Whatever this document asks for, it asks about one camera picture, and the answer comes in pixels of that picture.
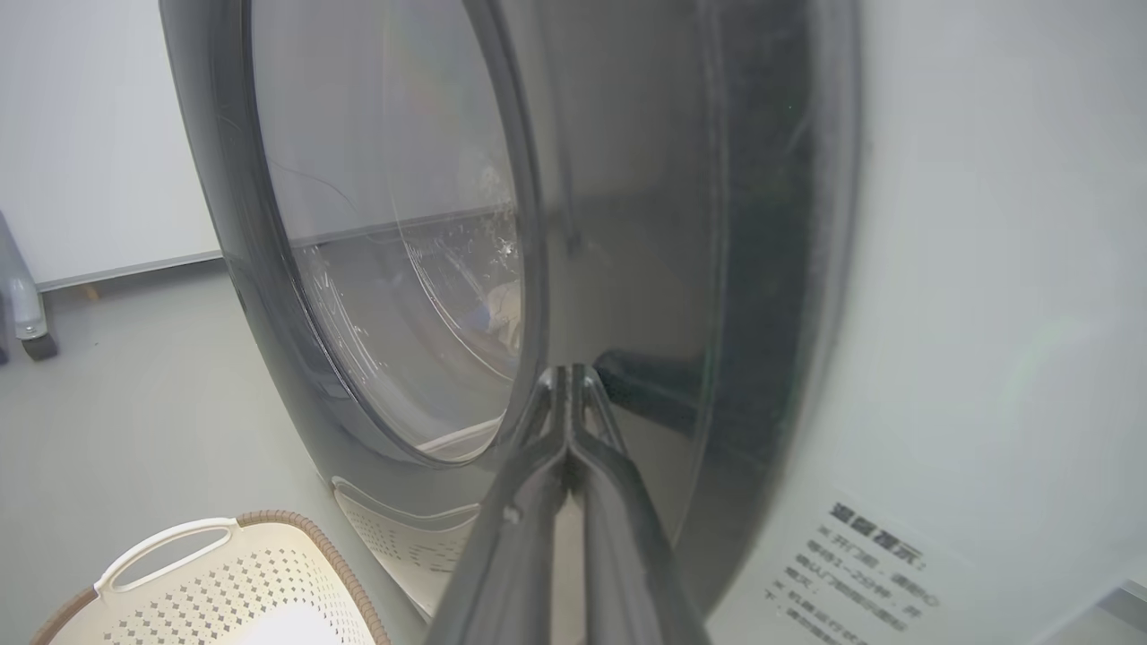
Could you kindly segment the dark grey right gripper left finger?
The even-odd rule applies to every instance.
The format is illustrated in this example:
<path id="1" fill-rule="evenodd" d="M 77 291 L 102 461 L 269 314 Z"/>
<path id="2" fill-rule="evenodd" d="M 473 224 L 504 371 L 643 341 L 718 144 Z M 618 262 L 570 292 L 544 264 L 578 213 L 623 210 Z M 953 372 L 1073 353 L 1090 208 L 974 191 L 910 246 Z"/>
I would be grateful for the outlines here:
<path id="1" fill-rule="evenodd" d="M 568 367 L 551 367 L 530 393 L 513 456 L 487 490 L 427 632 L 430 644 L 551 642 L 569 381 Z"/>

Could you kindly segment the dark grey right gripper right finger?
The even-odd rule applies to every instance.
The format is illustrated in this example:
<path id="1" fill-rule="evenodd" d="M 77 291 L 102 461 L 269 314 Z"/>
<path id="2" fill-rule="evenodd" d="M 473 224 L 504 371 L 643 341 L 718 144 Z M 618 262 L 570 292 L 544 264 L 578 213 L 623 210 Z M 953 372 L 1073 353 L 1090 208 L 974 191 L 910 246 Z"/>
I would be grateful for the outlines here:
<path id="1" fill-rule="evenodd" d="M 596 373 L 570 368 L 568 456 L 584 498 L 586 642 L 707 644 Z"/>

